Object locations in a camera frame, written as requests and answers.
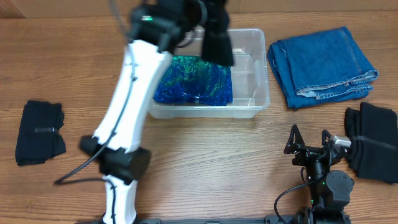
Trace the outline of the blue green sequin cloth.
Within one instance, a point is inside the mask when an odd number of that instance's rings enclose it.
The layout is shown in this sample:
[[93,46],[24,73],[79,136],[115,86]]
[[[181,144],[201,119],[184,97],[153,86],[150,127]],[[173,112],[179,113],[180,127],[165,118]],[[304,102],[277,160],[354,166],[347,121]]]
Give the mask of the blue green sequin cloth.
[[197,56],[174,56],[155,91],[154,101],[226,106],[233,102],[231,68]]

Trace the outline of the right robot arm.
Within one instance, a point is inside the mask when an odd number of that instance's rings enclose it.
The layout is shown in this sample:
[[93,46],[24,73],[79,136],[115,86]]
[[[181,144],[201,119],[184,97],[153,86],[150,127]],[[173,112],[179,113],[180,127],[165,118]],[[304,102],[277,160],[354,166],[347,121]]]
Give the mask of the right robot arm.
[[341,170],[331,170],[349,153],[351,141],[347,137],[322,131],[320,147],[307,146],[297,125],[291,127],[284,154],[293,154],[294,166],[302,168],[303,184],[286,190],[281,195],[302,187],[310,191],[310,207],[300,209],[285,223],[350,223],[344,208],[349,204],[354,180]]

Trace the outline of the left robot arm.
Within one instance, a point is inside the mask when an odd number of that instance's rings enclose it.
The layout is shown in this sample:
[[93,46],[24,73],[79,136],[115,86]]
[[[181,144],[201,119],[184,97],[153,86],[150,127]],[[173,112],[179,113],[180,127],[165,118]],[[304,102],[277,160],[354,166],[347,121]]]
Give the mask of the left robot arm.
[[98,161],[105,182],[106,211],[100,223],[134,223],[138,180],[149,166],[150,151],[141,135],[150,101],[187,32],[210,18],[208,1],[158,1],[132,10],[123,66],[113,98],[92,136],[80,149],[86,165]]

